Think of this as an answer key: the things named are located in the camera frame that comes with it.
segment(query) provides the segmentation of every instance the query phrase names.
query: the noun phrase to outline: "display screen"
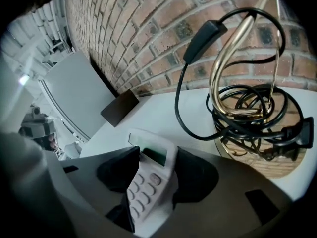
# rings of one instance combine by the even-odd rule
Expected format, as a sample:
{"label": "display screen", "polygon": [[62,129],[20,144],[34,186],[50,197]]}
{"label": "display screen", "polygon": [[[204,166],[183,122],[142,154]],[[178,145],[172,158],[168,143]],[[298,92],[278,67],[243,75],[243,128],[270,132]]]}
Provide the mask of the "display screen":
{"label": "display screen", "polygon": [[165,148],[133,134],[130,134],[129,136],[129,143],[133,146],[139,146],[140,151],[144,155],[148,156],[160,165],[165,166],[167,156],[167,150]]}

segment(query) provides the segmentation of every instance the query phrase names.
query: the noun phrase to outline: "white table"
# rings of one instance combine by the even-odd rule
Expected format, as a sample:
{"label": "white table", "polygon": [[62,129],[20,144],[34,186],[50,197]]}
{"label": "white table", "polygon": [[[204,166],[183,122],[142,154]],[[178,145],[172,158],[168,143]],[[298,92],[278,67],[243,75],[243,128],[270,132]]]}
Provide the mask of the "white table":
{"label": "white table", "polygon": [[[317,122],[317,93],[301,89],[283,88],[302,108],[304,117],[314,117]],[[182,91],[179,110],[186,126],[195,134],[214,134],[213,120],[205,106],[207,89]],[[214,141],[192,138],[180,127],[174,112],[175,93],[165,93],[140,98],[140,103],[114,128],[106,122],[83,148],[80,157],[93,156],[128,147],[128,129],[140,128],[173,141],[178,146],[189,147],[219,155]],[[314,146],[306,151],[301,164],[282,178],[271,179],[279,188],[296,200],[306,192],[317,168],[317,133]]]}

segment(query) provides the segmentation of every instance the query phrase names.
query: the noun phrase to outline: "table surface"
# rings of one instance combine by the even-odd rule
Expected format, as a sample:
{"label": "table surface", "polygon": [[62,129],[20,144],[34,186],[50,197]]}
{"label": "table surface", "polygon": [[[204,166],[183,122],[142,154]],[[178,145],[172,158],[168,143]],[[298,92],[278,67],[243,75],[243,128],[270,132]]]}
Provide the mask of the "table surface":
{"label": "table surface", "polygon": [[[317,92],[282,88],[291,94],[302,108],[304,117],[312,116],[317,121]],[[186,126],[195,134],[214,134],[213,120],[206,109],[208,89],[182,91],[179,110]],[[128,147],[128,130],[144,129],[161,135],[178,146],[189,147],[219,155],[214,141],[200,141],[189,136],[180,127],[174,112],[175,92],[139,99],[140,103],[114,128],[106,122],[84,146],[80,157],[88,157]],[[306,151],[301,164],[282,178],[270,179],[274,184],[296,200],[306,192],[317,168],[317,133],[314,146]]]}

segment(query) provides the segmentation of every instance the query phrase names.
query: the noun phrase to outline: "brick wall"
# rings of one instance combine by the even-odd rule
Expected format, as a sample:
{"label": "brick wall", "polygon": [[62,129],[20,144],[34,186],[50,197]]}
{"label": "brick wall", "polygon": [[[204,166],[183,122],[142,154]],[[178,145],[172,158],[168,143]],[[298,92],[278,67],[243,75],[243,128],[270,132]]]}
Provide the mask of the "brick wall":
{"label": "brick wall", "polygon": [[[76,49],[95,60],[114,88],[131,88],[138,96],[176,90],[183,54],[191,38],[208,19],[254,5],[256,0],[66,0],[71,38]],[[277,85],[317,91],[316,58],[292,11],[282,3],[282,25],[287,36]],[[270,0],[265,10],[276,13]],[[208,86],[213,61],[241,21],[226,21],[228,32],[188,67],[183,90]],[[233,60],[263,59],[275,53],[276,29],[259,19]],[[223,73],[222,86],[269,82],[274,63],[235,65]]]}

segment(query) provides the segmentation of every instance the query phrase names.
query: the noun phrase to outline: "light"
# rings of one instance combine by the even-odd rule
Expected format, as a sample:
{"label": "light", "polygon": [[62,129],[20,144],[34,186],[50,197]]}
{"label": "light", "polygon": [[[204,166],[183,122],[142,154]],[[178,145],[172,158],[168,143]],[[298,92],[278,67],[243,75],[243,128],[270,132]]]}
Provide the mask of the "light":
{"label": "light", "polygon": [[21,84],[21,85],[25,85],[26,82],[29,80],[29,78],[30,78],[30,76],[24,75],[23,77],[21,77],[21,78],[19,79],[20,84]]}

